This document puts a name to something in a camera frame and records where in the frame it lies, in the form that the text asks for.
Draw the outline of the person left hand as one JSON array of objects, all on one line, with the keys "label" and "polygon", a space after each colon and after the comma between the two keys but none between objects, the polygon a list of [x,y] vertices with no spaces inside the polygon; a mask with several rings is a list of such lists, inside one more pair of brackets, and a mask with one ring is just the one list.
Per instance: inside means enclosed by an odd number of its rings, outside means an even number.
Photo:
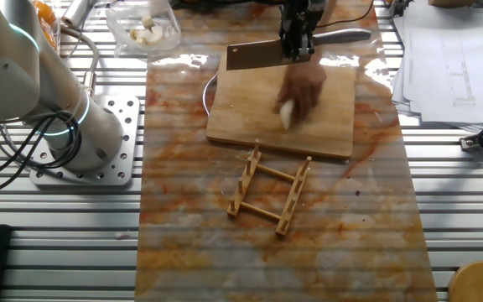
[{"label": "person left hand", "polygon": [[284,103],[293,101],[291,123],[302,122],[319,103],[319,96],[327,79],[320,57],[304,63],[288,65],[278,93],[274,111],[280,113]]}]

